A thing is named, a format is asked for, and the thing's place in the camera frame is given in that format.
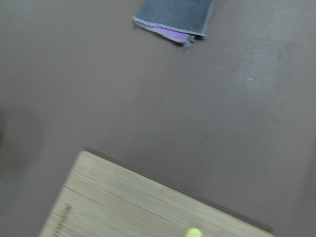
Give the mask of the yellow plastic knife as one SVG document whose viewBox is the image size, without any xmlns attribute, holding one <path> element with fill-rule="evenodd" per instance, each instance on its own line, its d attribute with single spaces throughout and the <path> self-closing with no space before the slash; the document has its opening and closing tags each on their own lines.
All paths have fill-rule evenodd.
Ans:
<svg viewBox="0 0 316 237">
<path fill-rule="evenodd" d="M 197 228 L 189 228 L 185 232 L 184 237 L 203 237 L 203 233 L 200 229 Z"/>
</svg>

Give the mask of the grey folded cloth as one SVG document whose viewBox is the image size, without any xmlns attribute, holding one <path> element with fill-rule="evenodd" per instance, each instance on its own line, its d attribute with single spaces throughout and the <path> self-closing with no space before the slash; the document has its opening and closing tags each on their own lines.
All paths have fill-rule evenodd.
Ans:
<svg viewBox="0 0 316 237">
<path fill-rule="evenodd" d="M 135 24 L 169 40 L 190 46 L 205 37 L 213 0 L 145 0 L 132 17 Z"/>
</svg>

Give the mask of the bamboo cutting board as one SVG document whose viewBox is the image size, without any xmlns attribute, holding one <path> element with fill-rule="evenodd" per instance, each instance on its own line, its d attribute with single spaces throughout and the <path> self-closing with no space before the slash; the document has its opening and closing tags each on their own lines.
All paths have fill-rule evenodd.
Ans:
<svg viewBox="0 0 316 237">
<path fill-rule="evenodd" d="M 268 232 L 87 151 L 79 153 L 42 237 L 267 237 Z"/>
</svg>

